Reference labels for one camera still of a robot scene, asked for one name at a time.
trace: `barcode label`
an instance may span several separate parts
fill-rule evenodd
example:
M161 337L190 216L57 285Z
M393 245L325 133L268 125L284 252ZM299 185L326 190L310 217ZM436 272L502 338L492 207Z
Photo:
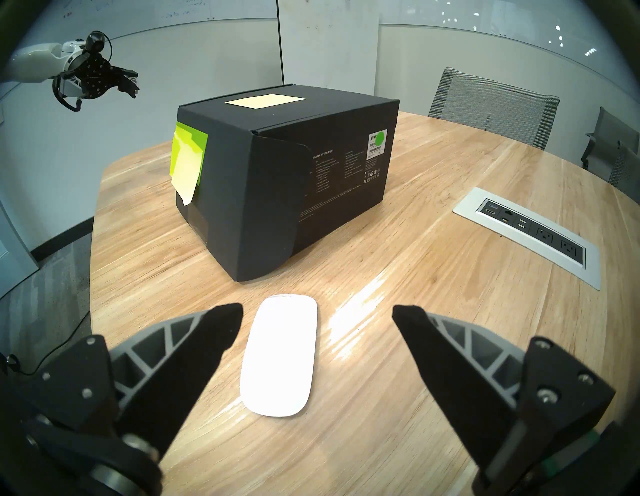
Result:
M367 143L367 160L382 155L387 144L387 130L372 132Z

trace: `wooden table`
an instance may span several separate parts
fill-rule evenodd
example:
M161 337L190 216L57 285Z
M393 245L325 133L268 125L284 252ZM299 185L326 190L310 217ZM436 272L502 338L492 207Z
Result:
M391 320L397 303L521 348L550 337L618 391L601 425L624 415L640 376L640 208L598 177L496 134L401 113L382 203L239 284L178 213L170 154L165 143L105 171L91 256L93 332L110 348L165 319L244 305L236 343L161 463L166 494L470 493L476 467ZM455 215L474 186L596 244L602 290ZM285 419L239 398L253 318L280 293L319 307L311 396Z

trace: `box lid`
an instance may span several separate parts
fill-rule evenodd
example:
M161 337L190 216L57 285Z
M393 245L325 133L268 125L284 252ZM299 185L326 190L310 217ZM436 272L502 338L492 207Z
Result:
M227 102L262 95L285 95L304 98L295 102L268 106L260 109L246 108ZM386 98L342 92L328 88L288 84L246 93L225 95L181 106L182 109L215 119L220 122L260 131L268 127L304 120L320 115L330 115L391 101Z

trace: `white outlet frame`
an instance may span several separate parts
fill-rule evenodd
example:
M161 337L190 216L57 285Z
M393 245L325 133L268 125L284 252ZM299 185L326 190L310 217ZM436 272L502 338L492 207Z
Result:
M495 202L509 210L513 210L518 214L528 217L550 231L560 234L573 243L581 246L582 264L557 251L555 248L543 243L539 239L536 239L515 227L507 225L496 218L480 213L480 210L486 200ZM472 189L471 192L458 205L456 205L453 209L453 213L515 241L525 248L530 249L532 252L546 258L550 262L553 262L557 266L562 267L567 272L570 272L576 277L582 279L598 291L600 290L602 280L600 276L600 250L598 247L542 215L536 214L521 205L510 202L505 198L494 195L493 193L481 188Z

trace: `whiteboard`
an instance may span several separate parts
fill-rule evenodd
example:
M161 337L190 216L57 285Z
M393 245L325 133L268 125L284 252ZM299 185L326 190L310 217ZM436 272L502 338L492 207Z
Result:
M373 95L378 0L280 0L284 83Z
M53 0L20 46L84 40L96 29L115 39L176 24L276 16L276 0Z
M640 101L640 88L618 46L582 0L380 0L380 24L464 29L517 40L584 65Z

